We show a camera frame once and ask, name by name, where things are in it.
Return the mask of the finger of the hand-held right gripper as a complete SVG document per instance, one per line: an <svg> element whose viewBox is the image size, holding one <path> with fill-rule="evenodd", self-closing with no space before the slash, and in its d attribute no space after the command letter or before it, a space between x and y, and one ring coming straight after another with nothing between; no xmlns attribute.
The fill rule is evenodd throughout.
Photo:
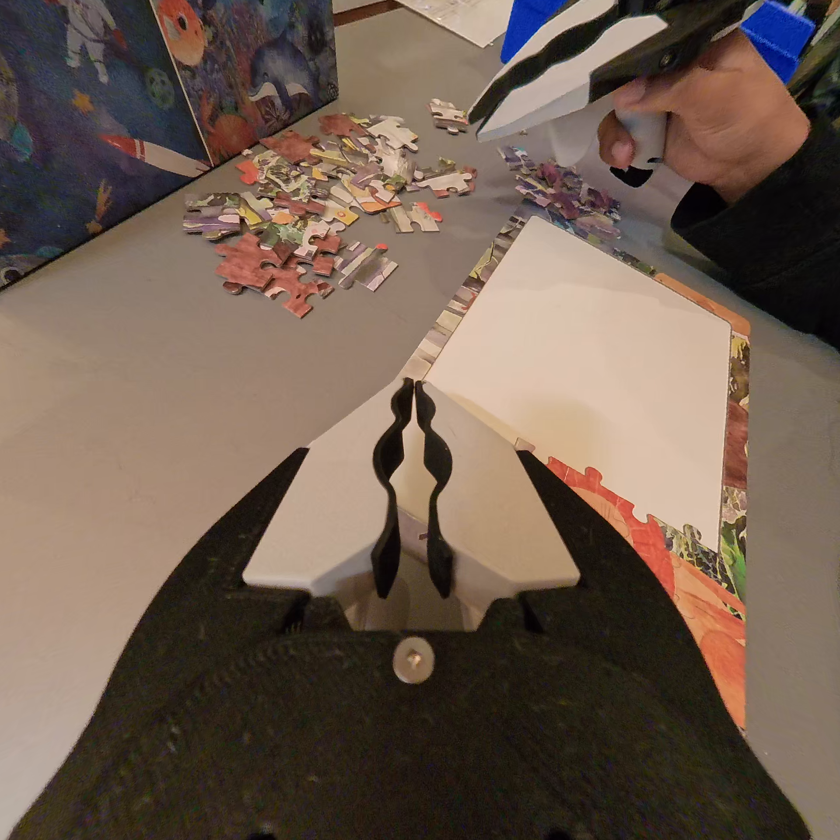
<svg viewBox="0 0 840 840"><path fill-rule="evenodd" d="M622 17L622 2L580 1L563 6L487 84L468 111L469 124L484 124L510 92L582 55Z"/></svg>
<svg viewBox="0 0 840 840"><path fill-rule="evenodd" d="M556 34L564 58L549 56L550 43L532 55L512 60L494 77L474 104L479 142L500 140L521 130L584 109L591 101L592 74L598 68L667 29L656 14L626 16L608 25L594 18L593 35L583 34L582 45L567 44L573 28Z"/></svg>

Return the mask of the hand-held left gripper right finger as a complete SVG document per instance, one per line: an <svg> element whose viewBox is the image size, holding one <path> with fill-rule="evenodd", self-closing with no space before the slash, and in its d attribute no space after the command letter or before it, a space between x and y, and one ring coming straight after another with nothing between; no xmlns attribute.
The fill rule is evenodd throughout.
<svg viewBox="0 0 840 840"><path fill-rule="evenodd" d="M434 478L427 565L437 592L456 599L465 630L477 630L494 601L577 585L578 567L514 444L423 381L416 422Z"/></svg>

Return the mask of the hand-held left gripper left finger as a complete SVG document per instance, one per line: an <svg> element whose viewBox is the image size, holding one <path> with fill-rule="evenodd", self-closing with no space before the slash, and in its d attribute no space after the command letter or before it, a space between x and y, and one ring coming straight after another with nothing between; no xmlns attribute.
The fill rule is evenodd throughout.
<svg viewBox="0 0 840 840"><path fill-rule="evenodd" d="M375 562L400 560L391 477L403 462L414 381L394 380L315 438L243 572L249 587L336 599L352 628L369 621Z"/></svg>

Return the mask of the printed frame puzzle tray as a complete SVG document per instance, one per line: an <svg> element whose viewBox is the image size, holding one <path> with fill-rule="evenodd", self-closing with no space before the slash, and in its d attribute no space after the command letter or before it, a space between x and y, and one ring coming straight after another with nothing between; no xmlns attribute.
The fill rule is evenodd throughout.
<svg viewBox="0 0 840 840"><path fill-rule="evenodd" d="M749 322L539 215L506 221L401 374L696 529L746 604Z"/></svg>

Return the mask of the assembled lion puzzle section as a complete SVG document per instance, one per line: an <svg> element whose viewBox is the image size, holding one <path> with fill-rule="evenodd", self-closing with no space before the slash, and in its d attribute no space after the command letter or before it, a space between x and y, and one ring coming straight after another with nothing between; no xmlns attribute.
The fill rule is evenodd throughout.
<svg viewBox="0 0 840 840"><path fill-rule="evenodd" d="M592 467L580 472L550 456L547 467L583 498L636 550L682 615L703 654L718 693L745 732L746 605L726 554L706 546L690 525L677 528L607 489Z"/></svg>

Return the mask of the person's right forearm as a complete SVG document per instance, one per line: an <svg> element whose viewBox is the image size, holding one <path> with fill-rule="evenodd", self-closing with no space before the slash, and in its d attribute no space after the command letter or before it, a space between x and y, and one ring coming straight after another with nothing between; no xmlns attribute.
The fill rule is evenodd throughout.
<svg viewBox="0 0 840 840"><path fill-rule="evenodd" d="M740 298L838 350L839 136L809 116L803 146L735 204L695 184L670 224Z"/></svg>

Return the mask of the person's right hand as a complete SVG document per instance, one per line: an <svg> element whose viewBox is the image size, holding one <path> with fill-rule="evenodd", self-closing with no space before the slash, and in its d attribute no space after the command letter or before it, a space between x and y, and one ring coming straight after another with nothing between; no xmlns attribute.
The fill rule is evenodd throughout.
<svg viewBox="0 0 840 840"><path fill-rule="evenodd" d="M667 118L663 163L735 204L803 145L811 122L739 29L691 66L635 79L613 93L619 111Z"/></svg>

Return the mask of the blue plastic storage bin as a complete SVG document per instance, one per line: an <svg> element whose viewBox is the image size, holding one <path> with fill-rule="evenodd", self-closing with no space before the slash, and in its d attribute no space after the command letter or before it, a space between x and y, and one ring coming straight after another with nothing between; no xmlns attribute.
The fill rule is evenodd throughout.
<svg viewBox="0 0 840 840"><path fill-rule="evenodd" d="M566 4L566 1L514 1L500 50L501 62L507 63ZM793 78L815 27L810 18L771 1L763 2L741 25L761 57L784 83Z"/></svg>

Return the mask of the white paper sheet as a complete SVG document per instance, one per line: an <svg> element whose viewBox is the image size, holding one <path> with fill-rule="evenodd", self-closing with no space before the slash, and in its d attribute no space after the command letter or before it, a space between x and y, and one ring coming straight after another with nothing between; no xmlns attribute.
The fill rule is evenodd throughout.
<svg viewBox="0 0 840 840"><path fill-rule="evenodd" d="M400 5L485 48L508 29L512 1L399 1Z"/></svg>

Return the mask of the pile of loose puzzle pieces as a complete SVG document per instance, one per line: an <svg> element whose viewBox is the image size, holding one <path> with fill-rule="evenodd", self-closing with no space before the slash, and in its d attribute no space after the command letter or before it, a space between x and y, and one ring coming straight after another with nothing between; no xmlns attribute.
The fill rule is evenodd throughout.
<svg viewBox="0 0 840 840"><path fill-rule="evenodd" d="M231 296L253 292L304 319L311 299L337 289L378 291L397 270L385 243L347 237L361 217L394 235L440 232L428 198L471 196L478 171L440 156L417 162L418 135L399 117L329 113L320 134L288 129L245 150L237 164L251 191L189 195L182 230L215 247Z"/></svg>

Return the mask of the blue space print puzzle box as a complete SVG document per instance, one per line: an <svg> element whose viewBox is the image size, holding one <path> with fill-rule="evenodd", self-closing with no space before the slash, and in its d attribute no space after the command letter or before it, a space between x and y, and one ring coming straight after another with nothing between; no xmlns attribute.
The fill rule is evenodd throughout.
<svg viewBox="0 0 840 840"><path fill-rule="evenodd" d="M328 1L2 1L2 289L338 95Z"/></svg>

